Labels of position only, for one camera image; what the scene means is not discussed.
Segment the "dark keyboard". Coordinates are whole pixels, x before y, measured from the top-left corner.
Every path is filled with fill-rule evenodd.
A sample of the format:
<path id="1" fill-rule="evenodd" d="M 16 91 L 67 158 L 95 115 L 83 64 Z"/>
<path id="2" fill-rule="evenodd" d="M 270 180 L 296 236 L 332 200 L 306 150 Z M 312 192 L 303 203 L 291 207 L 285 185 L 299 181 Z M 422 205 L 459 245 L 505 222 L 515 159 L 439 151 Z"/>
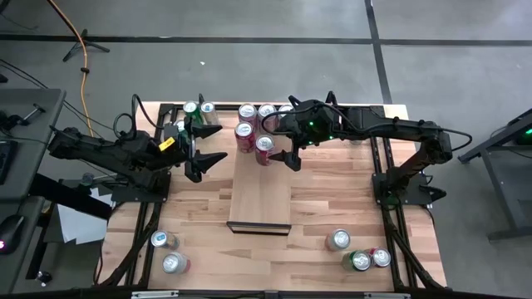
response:
<path id="1" fill-rule="evenodd" d="M 16 155 L 18 142 L 0 140 L 0 185 L 3 185 Z"/>

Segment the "black computer mouse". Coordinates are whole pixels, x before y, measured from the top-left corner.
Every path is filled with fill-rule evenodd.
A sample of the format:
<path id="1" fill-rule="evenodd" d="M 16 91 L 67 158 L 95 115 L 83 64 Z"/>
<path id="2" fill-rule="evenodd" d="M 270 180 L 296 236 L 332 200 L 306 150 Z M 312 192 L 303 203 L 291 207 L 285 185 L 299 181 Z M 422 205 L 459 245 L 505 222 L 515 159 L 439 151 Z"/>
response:
<path id="1" fill-rule="evenodd" d="M 13 214 L 0 223 L 0 254 L 14 252 L 21 240 L 25 217 Z"/>

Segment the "grey side table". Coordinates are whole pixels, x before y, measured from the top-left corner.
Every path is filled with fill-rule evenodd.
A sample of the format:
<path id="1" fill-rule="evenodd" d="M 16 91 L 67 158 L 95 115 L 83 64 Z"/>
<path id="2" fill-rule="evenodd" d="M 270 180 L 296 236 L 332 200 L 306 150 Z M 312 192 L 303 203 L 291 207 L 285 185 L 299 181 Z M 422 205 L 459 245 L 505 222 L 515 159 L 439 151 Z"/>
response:
<path id="1" fill-rule="evenodd" d="M 0 130 L 0 140 L 18 142 L 7 178 L 0 185 L 0 201 L 20 201 L 28 195 L 65 96 L 66 92 L 60 89 L 0 89 L 0 111 L 8 116 L 26 116 L 34 110 L 33 103 L 46 110 L 33 116 L 29 125 L 16 125 L 5 132 Z"/>
<path id="2" fill-rule="evenodd" d="M 28 197 L 21 202 L 0 203 L 0 223 L 7 217 L 19 214 L 25 218 L 20 233 L 20 243 L 10 254 L 0 254 L 0 295 L 11 293 L 20 278 L 25 277 L 28 251 L 45 199 Z"/>

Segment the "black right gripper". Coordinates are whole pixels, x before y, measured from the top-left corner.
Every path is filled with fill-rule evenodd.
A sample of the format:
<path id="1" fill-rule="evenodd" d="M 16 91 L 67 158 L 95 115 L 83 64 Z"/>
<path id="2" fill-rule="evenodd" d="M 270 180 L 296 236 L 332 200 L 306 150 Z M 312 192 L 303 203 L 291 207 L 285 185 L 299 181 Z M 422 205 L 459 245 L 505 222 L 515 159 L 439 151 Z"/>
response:
<path id="1" fill-rule="evenodd" d="M 326 105 L 319 100 L 301 101 L 295 96 L 289 96 L 288 100 L 293 110 L 278 121 L 274 133 L 288 133 L 287 137 L 292 141 L 290 152 L 281 151 L 271 154 L 270 160 L 284 162 L 291 170 L 301 169 L 299 150 L 307 146 L 316 145 L 333 138 L 333 116 Z"/>

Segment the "silver edge bracket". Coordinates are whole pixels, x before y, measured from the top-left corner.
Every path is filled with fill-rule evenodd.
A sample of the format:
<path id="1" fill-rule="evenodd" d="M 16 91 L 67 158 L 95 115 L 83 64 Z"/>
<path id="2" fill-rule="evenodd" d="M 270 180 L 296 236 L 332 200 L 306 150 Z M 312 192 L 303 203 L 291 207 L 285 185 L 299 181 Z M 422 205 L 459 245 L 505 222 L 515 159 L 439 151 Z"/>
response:
<path id="1" fill-rule="evenodd" d="M 132 292 L 131 299 L 176 299 L 179 297 L 179 292 L 174 290 L 169 291 L 142 291 Z"/>
<path id="2" fill-rule="evenodd" d="M 411 299 L 411 295 L 395 292 L 365 292 L 363 299 Z"/>

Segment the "wooden shelf black metal frame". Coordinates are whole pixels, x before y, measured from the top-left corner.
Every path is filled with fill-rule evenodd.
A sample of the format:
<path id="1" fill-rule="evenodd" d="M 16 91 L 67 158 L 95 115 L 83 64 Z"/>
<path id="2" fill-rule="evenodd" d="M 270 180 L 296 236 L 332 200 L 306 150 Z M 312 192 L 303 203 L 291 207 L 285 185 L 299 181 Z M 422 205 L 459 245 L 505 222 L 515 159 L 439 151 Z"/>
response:
<path id="1" fill-rule="evenodd" d="M 288 144 L 272 137 L 275 150 Z M 290 223 L 291 174 L 280 162 L 262 166 L 251 153 L 236 149 L 227 226 L 233 233 L 287 236 Z"/>

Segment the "black aluminium table frame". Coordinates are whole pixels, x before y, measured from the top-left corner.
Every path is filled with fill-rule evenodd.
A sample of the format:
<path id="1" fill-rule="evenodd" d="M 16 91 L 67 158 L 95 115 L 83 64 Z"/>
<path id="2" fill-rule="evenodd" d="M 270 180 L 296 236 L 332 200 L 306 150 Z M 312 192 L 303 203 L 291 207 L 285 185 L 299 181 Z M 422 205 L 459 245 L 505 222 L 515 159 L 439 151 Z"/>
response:
<path id="1" fill-rule="evenodd" d="M 234 166 L 239 152 L 234 127 L 237 107 L 217 108 L 223 129 L 200 144 L 203 151 L 224 151 L 226 157 L 198 184 L 181 169 L 171 175 L 170 195 L 161 209 L 159 226 L 180 240 L 179 252 L 191 261 L 182 275 L 165 273 L 165 249 L 142 249 L 134 282 L 149 289 L 222 294 L 267 292 L 287 297 L 292 292 L 389 292 L 390 268 L 349 272 L 340 252 L 325 248 L 325 237 L 336 228 L 347 230 L 352 249 L 385 246 L 382 210 L 373 196 L 371 177 L 415 150 L 410 141 L 376 139 L 360 145 L 334 140 L 302 151 L 300 171 L 288 171 L 290 223 L 288 235 L 233 233 L 230 200 L 235 195 Z"/>

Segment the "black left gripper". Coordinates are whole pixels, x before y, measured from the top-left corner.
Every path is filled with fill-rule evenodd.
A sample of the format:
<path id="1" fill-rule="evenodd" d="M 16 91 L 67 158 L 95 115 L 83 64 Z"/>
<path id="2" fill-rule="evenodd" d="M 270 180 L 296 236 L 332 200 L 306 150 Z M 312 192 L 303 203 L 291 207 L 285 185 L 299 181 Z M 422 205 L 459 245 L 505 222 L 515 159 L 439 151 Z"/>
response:
<path id="1" fill-rule="evenodd" d="M 165 124 L 163 126 L 163 141 L 170 137 L 175 139 L 174 144 L 161 151 L 169 155 L 172 164 L 175 166 L 183 164 L 185 166 L 185 176 L 194 183 L 202 180 L 202 174 L 206 173 L 212 166 L 226 158 L 226 152 L 216 152 L 211 154 L 196 153 L 195 138 L 205 139 L 223 129 L 222 125 L 197 125 L 189 117 L 183 119 L 185 131 L 178 132 L 175 125 Z"/>

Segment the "red Coca-Cola can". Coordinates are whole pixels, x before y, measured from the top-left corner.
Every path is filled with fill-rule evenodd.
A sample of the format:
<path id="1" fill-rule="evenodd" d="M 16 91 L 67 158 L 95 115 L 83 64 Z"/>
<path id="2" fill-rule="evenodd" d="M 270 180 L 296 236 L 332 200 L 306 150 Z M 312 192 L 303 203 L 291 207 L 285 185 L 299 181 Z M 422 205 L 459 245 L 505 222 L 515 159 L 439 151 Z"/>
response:
<path id="1" fill-rule="evenodd" d="M 262 166 L 271 165 L 269 156 L 273 153 L 275 145 L 269 135 L 260 135 L 255 140 L 255 159 Z"/>

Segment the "black tripod stand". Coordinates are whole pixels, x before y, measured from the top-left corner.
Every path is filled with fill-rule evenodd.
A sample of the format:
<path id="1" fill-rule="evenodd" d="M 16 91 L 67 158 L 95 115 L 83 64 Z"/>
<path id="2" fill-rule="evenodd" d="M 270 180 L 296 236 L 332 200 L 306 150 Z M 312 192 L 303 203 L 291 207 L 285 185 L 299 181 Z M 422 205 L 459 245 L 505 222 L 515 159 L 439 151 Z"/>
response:
<path id="1" fill-rule="evenodd" d="M 88 47 L 94 47 L 95 49 L 98 49 L 100 51 L 103 51 L 103 52 L 110 52 L 111 50 L 107 47 L 103 47 L 103 46 L 100 46 L 94 42 L 90 42 L 88 41 L 86 38 L 88 36 L 88 31 L 86 29 L 84 29 L 82 32 L 81 32 L 81 39 L 83 41 L 83 44 L 85 46 L 85 48 L 88 48 Z M 63 62 L 67 62 L 68 60 L 70 60 L 78 51 L 81 51 L 83 49 L 82 45 L 80 42 L 75 42 L 75 44 L 71 47 L 70 51 L 62 58 L 62 61 Z"/>

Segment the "black diagonal beam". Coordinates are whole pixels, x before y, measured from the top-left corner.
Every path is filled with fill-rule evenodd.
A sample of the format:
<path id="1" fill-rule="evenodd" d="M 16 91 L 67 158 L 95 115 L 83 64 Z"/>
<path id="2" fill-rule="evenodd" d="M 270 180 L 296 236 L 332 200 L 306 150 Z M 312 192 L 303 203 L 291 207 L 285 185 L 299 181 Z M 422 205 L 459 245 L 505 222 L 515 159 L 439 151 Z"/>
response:
<path id="1" fill-rule="evenodd" d="M 28 191 L 31 196 L 40 196 L 48 201 L 72 208 L 80 213 L 108 220 L 111 206 L 92 196 L 71 189 L 44 175 L 36 174 Z"/>

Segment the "white paper sheets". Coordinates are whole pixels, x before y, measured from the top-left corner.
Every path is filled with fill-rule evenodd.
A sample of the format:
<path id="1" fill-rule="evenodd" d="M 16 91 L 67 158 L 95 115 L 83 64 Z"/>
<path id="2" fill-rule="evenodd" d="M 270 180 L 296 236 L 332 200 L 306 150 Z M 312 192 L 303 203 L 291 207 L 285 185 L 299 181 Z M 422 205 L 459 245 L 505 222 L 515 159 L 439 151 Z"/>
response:
<path id="1" fill-rule="evenodd" d="M 62 239 L 76 245 L 101 241 L 105 238 L 107 220 L 77 212 L 73 208 L 58 205 Z"/>

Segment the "black metal table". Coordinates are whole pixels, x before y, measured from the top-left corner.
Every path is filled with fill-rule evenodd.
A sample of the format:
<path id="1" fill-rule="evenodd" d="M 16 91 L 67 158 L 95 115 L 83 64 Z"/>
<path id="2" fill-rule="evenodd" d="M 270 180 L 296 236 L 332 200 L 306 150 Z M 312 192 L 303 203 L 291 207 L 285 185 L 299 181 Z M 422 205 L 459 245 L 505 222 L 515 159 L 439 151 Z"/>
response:
<path id="1" fill-rule="evenodd" d="M 458 160 L 467 164 L 475 158 L 482 159 L 509 224 L 487 238 L 493 242 L 532 236 L 532 216 L 525 212 L 525 205 L 532 205 L 532 108 L 493 131 Z"/>

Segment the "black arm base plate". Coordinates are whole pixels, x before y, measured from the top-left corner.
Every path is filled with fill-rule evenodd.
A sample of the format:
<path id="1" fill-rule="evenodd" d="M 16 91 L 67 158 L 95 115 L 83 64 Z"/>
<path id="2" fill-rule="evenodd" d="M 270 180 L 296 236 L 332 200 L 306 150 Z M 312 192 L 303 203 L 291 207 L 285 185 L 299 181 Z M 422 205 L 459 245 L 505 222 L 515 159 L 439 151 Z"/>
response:
<path id="1" fill-rule="evenodd" d="M 404 192 L 394 195 L 386 191 L 382 185 L 385 183 L 385 174 L 374 174 L 372 185 L 377 204 L 396 206 L 403 205 L 430 205 L 446 196 L 446 191 L 429 185 L 430 176 L 419 173 L 414 176 Z"/>
<path id="2" fill-rule="evenodd" d="M 149 188 L 116 185 L 112 188 L 111 200 L 114 202 L 165 203 L 169 197 L 171 175 L 157 179 Z"/>

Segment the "metal hand tool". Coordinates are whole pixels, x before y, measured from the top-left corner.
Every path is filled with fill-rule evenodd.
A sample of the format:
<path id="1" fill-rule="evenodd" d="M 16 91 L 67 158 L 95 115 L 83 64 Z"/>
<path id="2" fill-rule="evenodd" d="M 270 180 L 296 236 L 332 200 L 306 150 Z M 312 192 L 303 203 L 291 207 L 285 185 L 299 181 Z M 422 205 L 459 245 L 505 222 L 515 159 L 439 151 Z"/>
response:
<path id="1" fill-rule="evenodd" d="M 34 107 L 34 110 L 31 111 L 29 114 L 27 114 L 26 116 L 22 117 L 19 121 L 18 121 L 18 124 L 19 125 L 29 125 L 30 124 L 30 119 L 33 117 L 33 116 L 36 116 L 36 115 L 39 115 L 39 114 L 42 114 L 42 113 L 45 113 L 46 110 L 40 106 L 39 104 L 37 103 L 33 103 L 32 104 L 33 107 Z"/>

